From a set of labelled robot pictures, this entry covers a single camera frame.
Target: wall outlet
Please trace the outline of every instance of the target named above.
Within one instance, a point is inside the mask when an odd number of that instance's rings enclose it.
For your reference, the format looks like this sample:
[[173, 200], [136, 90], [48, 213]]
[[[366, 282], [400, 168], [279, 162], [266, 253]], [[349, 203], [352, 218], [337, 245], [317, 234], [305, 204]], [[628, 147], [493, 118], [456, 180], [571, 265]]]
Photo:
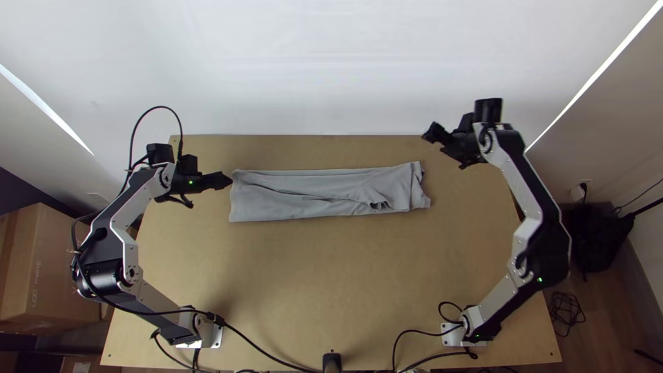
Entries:
[[578, 185], [574, 186], [573, 189], [568, 191], [573, 202], [582, 201], [585, 198], [585, 195], [588, 193], [580, 187], [580, 184], [585, 183], [587, 185], [587, 190], [589, 191], [589, 185], [592, 181], [593, 179], [581, 179], [580, 182], [578, 182]]

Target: white wall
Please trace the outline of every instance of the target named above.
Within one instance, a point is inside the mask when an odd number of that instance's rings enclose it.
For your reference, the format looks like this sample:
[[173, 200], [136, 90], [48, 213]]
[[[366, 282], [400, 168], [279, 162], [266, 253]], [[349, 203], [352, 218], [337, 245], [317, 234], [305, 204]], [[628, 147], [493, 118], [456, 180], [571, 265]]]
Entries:
[[0, 113], [0, 162], [7, 171], [79, 211], [101, 207], [88, 191], [109, 200], [117, 195], [120, 183], [111, 173], [2, 76]]
[[[588, 200], [622, 205], [663, 178], [663, 13], [531, 148], [530, 161], [558, 202], [591, 178]], [[652, 189], [624, 213], [663, 197]], [[629, 240], [663, 308], [663, 206], [635, 220]]]
[[[116, 180], [156, 104], [189, 134], [420, 134], [503, 97], [529, 143], [653, 2], [8, 0], [0, 62]], [[174, 133], [154, 114], [136, 153]]]

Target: cardboard box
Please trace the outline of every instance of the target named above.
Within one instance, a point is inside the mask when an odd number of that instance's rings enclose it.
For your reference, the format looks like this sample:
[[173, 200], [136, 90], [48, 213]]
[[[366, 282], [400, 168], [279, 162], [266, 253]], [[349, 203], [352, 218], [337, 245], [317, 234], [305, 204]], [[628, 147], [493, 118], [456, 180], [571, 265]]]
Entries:
[[[71, 280], [72, 218], [44, 204], [0, 217], [0, 332], [51, 334], [99, 320]], [[77, 226], [83, 240], [89, 228]]]
[[65, 356], [62, 359], [60, 373], [120, 373], [122, 367], [100, 365], [102, 357], [94, 356]]
[[18, 352], [0, 352], [0, 372], [13, 373], [16, 368], [16, 361], [19, 357]]
[[100, 355], [47, 354], [21, 352], [16, 359], [15, 373], [120, 373], [121, 367], [100, 365]]

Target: black backpack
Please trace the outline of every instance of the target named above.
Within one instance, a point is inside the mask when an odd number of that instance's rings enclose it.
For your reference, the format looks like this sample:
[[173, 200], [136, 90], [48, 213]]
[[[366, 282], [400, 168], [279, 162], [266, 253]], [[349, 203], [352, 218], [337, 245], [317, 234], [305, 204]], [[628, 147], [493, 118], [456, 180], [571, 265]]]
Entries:
[[605, 271], [613, 264], [633, 228], [635, 214], [620, 218], [605, 206], [581, 204], [567, 212], [565, 218], [572, 240], [571, 258], [587, 281], [587, 273]]

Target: black cable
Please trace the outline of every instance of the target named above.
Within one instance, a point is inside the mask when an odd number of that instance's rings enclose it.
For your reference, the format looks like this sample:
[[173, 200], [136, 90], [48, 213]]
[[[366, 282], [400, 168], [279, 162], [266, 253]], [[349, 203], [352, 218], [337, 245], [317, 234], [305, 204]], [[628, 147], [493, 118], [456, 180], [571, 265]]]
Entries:
[[398, 341], [401, 339], [402, 336], [406, 335], [407, 333], [418, 333], [418, 334], [423, 334], [425, 336], [443, 336], [447, 333], [453, 332], [454, 330], [460, 328], [461, 325], [458, 325], [456, 327], [453, 327], [445, 332], [442, 333], [429, 333], [429, 332], [424, 332], [422, 330], [417, 330], [417, 329], [407, 329], [403, 330], [397, 337], [396, 340], [394, 341], [394, 348], [392, 349], [392, 371], [396, 371], [396, 346], [398, 345]]
[[585, 204], [587, 202], [587, 183], [586, 182], [581, 182], [580, 183], [580, 189], [582, 189], [582, 204]]
[[154, 339], [154, 342], [157, 344], [157, 347], [159, 347], [159, 350], [161, 350], [161, 352], [163, 352], [164, 355], [166, 355], [169, 359], [171, 359], [172, 361], [175, 361], [178, 365], [181, 365], [182, 367], [185, 367], [186, 369], [188, 369], [188, 370], [190, 370], [194, 373], [215, 373], [215, 372], [210, 372], [208, 370], [202, 370], [202, 369], [195, 368], [193, 366], [189, 366], [189, 365], [177, 360], [176, 358], [172, 357], [166, 350], [164, 350], [164, 348], [161, 346], [161, 343], [159, 343], [159, 340], [157, 339], [158, 335], [159, 335], [159, 329], [155, 330], [152, 333], [152, 336], [150, 338]]
[[580, 307], [578, 298], [573, 294], [562, 293], [560, 291], [552, 293], [548, 314], [553, 323], [557, 321], [566, 326], [566, 331], [563, 333], [558, 332], [557, 328], [555, 328], [555, 333], [562, 338], [568, 336], [571, 327], [586, 321], [585, 313]]
[[615, 207], [615, 208], [613, 209], [613, 211], [614, 211], [615, 213], [620, 213], [620, 212], [622, 212], [622, 209], [623, 209], [624, 207], [626, 207], [626, 206], [628, 206], [628, 205], [634, 203], [638, 198], [642, 197], [643, 195], [645, 195], [645, 193], [647, 193], [647, 192], [650, 191], [651, 189], [654, 189], [654, 187], [656, 187], [658, 184], [660, 184], [660, 183], [662, 183], [662, 182], [663, 182], [663, 178], [661, 178], [660, 180], [658, 180], [657, 182], [655, 182], [652, 186], [650, 186], [649, 188], [647, 188], [647, 190], [645, 190], [644, 192], [640, 193], [636, 198], [633, 198], [632, 200], [628, 201], [626, 204], [623, 204], [622, 206]]
[[456, 324], [456, 325], [462, 325], [463, 323], [462, 323], [461, 321], [458, 321], [458, 320], [456, 320], [456, 321], [454, 321], [454, 320], [450, 320], [450, 319], [447, 318], [446, 316], [442, 315], [442, 306], [444, 306], [444, 305], [452, 305], [452, 306], [456, 307], [456, 309], [457, 309], [459, 312], [461, 312], [461, 313], [463, 312], [463, 310], [462, 310], [462, 309], [461, 309], [456, 303], [453, 303], [453, 302], [440, 302], [440, 304], [437, 305], [437, 312], [438, 312], [438, 313], [440, 314], [440, 316], [444, 319], [444, 321], [446, 321], [447, 323], [452, 323], [452, 324]]
[[471, 359], [477, 360], [479, 358], [479, 355], [475, 354], [474, 352], [470, 351], [468, 347], [465, 347], [465, 351], [463, 352], [447, 352], [446, 354], [437, 354], [433, 356], [429, 356], [427, 358], [423, 358], [420, 361], [417, 361], [416, 363], [410, 364], [405, 368], [404, 370], [401, 370], [399, 373], [404, 373], [407, 372], [408, 370], [414, 369], [417, 366], [426, 363], [427, 361], [434, 360], [436, 358], [443, 358], [447, 356], [457, 356], [457, 355], [468, 355]]
[[[177, 146], [177, 162], [179, 163], [180, 160], [182, 159], [182, 145], [183, 145], [182, 144], [182, 138], [184, 138], [184, 133], [182, 132], [182, 122], [180, 121], [180, 117], [177, 115], [177, 113], [173, 109], [169, 108], [168, 106], [159, 105], [159, 106], [154, 106], [152, 108], [147, 109], [147, 111], [145, 111], [145, 113], [143, 113], [138, 118], [138, 120], [136, 121], [136, 124], [134, 124], [134, 126], [133, 126], [133, 131], [131, 131], [131, 140], [129, 141], [129, 166], [128, 166], [129, 169], [132, 169], [132, 164], [133, 163], [131, 163], [131, 162], [132, 162], [132, 159], [133, 159], [133, 138], [136, 136], [136, 130], [138, 129], [138, 125], [143, 120], [143, 118], [145, 118], [145, 115], [148, 115], [151, 111], [154, 111], [154, 110], [159, 109], [159, 108], [163, 108], [163, 109], [166, 109], [166, 110], [170, 111], [175, 116], [175, 118], [177, 119], [177, 125], [180, 127], [180, 143]], [[124, 184], [122, 185], [122, 189], [119, 191], [120, 193], [122, 193], [124, 191], [124, 189], [126, 188], [126, 183], [128, 182], [128, 180], [129, 180], [129, 174], [127, 174], [126, 178], [124, 179]]]
[[285, 366], [290, 367], [290, 368], [292, 368], [292, 369], [294, 369], [294, 370], [300, 370], [301, 372], [305, 372], [305, 373], [320, 373], [320, 371], [318, 371], [318, 370], [313, 370], [313, 369], [310, 369], [310, 368], [297, 366], [297, 365], [294, 365], [294, 364], [288, 363], [288, 362], [286, 362], [286, 361], [283, 361], [283, 360], [279, 359], [278, 357], [275, 357], [275, 356], [271, 355], [270, 353], [266, 352], [266, 351], [263, 350], [262, 348], [258, 347], [258, 345], [256, 345], [255, 343], [253, 343], [252, 340], [250, 340], [247, 336], [245, 336], [244, 334], [242, 334], [242, 332], [240, 332], [239, 330], [235, 329], [235, 327], [233, 327], [232, 325], [230, 325], [230, 324], [226, 324], [225, 326], [226, 326], [228, 329], [230, 329], [230, 330], [232, 330], [233, 332], [235, 332], [235, 334], [237, 334], [238, 336], [242, 337], [242, 339], [244, 339], [244, 340], [245, 340], [248, 344], [250, 344], [253, 348], [255, 348], [256, 350], [258, 350], [261, 354], [265, 355], [266, 357], [270, 358], [271, 360], [273, 360], [273, 361], [275, 361], [275, 362], [277, 362], [277, 363], [279, 363], [279, 364], [281, 364], [281, 365], [285, 365]]
[[191, 366], [193, 369], [198, 369], [198, 356], [200, 355], [200, 348], [197, 348], [193, 351], [193, 358], [191, 359]]

